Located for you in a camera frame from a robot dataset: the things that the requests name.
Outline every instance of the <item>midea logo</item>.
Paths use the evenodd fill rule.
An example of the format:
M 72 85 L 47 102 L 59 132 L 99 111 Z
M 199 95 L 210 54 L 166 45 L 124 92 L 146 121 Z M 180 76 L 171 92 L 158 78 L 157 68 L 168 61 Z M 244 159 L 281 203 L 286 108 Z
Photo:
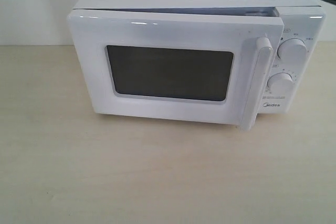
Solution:
M 267 108 L 267 107 L 280 107 L 280 104 L 274 104 L 274 103 L 265 102 L 264 103 L 264 108 Z

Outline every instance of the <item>microwave oven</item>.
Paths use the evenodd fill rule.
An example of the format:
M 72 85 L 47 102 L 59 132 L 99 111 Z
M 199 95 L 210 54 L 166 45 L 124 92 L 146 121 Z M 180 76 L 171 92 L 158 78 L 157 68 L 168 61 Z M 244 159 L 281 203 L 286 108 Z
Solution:
M 68 24 L 97 113 L 249 130 L 289 110 L 324 18 L 314 0 L 79 0 Z

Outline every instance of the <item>wooden table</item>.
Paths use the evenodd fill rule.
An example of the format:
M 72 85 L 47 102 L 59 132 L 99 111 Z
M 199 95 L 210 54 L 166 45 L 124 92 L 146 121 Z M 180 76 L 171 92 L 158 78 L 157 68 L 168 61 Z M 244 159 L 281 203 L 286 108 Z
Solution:
M 334 52 L 240 132 L 95 114 L 73 47 L 0 47 L 0 223 L 336 223 Z

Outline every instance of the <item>door handle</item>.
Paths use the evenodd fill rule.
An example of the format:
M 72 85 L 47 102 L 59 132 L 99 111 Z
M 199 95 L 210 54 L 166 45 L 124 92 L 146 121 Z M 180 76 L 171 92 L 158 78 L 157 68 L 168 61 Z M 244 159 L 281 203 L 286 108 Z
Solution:
M 268 38 L 257 39 L 257 64 L 254 70 L 246 106 L 240 123 L 240 129 L 249 131 L 255 123 L 263 97 L 267 78 L 274 60 L 273 48 Z

